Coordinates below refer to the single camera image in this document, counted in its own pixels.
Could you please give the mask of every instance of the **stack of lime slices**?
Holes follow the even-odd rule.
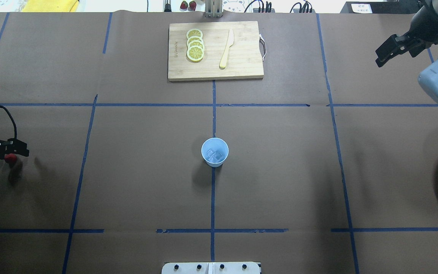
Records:
[[[187,32],[187,58],[192,62],[200,62],[204,58],[205,47],[200,29],[191,29]]]

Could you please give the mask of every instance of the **red strawberry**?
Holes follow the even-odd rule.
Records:
[[[191,1],[191,2],[189,3],[189,6],[190,6],[190,9],[191,9],[191,10],[195,10],[195,8],[197,7],[197,3],[196,3],[195,1]]]
[[[182,10],[186,10],[186,9],[188,8],[188,4],[187,4],[187,2],[186,2],[186,1],[182,1],[182,4],[180,4],[180,8],[181,8]]]

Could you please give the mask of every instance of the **yellow cloth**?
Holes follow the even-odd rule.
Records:
[[[23,12],[74,12],[77,0],[29,0]]]

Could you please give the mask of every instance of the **plastic cup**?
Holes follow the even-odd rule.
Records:
[[[219,167],[229,155],[229,147],[220,138],[210,138],[202,145],[202,157],[211,167]]]

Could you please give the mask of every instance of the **yellow knife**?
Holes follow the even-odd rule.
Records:
[[[227,57],[229,56],[229,48],[234,44],[234,31],[229,29],[229,35],[227,36],[226,48],[222,54],[221,62],[219,62],[219,68],[224,69],[227,66]]]

